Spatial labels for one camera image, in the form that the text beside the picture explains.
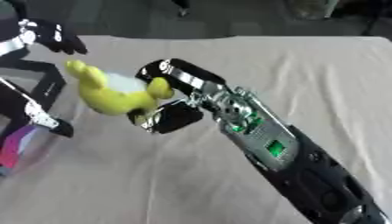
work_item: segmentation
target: yellow toy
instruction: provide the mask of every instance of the yellow toy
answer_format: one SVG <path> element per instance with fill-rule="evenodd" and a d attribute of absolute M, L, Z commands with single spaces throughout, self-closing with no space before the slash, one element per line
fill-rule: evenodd
<path fill-rule="evenodd" d="M 79 80 L 80 97 L 93 110 L 109 116 L 136 109 L 148 114 L 158 107 L 158 99 L 170 99 L 173 90 L 164 78 L 146 84 L 136 77 L 104 73 L 80 60 L 69 60 L 66 70 Z"/>

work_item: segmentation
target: table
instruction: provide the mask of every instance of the table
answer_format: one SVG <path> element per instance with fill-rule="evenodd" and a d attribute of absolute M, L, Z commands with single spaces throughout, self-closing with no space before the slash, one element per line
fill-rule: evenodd
<path fill-rule="evenodd" d="M 392 45 L 384 38 L 139 40 L 83 37 L 87 56 L 35 46 L 30 60 L 66 59 L 133 75 L 179 57 L 250 87 L 285 121 L 322 145 L 392 215 Z M 79 100 L 76 80 L 52 113 L 75 137 L 37 136 L 25 166 L 0 183 L 4 224 L 308 223 L 248 163 L 206 115 L 167 136 L 125 116 L 99 115 Z"/>

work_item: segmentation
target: white table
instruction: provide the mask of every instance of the white table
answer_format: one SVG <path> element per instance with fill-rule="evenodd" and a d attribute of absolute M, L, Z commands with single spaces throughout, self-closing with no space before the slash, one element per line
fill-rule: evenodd
<path fill-rule="evenodd" d="M 189 60 L 256 90 L 392 215 L 392 45 L 386 39 L 84 40 L 88 56 L 37 46 L 29 59 L 60 68 L 66 59 L 83 59 L 127 75 L 160 58 Z M 52 112 L 71 121 L 76 136 L 38 136 L 24 169 L 0 184 L 1 223 L 307 223 L 209 115 L 182 131 L 150 136 L 125 116 L 87 108 L 75 80 L 66 78 L 69 85 Z"/>

